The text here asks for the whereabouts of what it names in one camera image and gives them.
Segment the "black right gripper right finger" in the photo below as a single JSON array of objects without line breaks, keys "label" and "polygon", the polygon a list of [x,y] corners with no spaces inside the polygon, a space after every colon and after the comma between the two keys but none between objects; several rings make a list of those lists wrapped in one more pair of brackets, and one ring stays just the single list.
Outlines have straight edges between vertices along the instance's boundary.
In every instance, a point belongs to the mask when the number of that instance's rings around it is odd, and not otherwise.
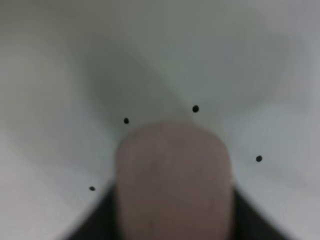
[{"label": "black right gripper right finger", "polygon": [[287,240],[287,238],[271,226],[235,189],[231,240]]}]

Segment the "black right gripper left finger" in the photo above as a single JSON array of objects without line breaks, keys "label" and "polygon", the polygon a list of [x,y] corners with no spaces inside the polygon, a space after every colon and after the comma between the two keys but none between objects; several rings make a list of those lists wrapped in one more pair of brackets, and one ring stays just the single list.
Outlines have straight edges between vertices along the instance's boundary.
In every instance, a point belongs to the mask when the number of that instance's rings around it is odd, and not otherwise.
[{"label": "black right gripper left finger", "polygon": [[115,187],[112,186],[69,240],[119,240]]}]

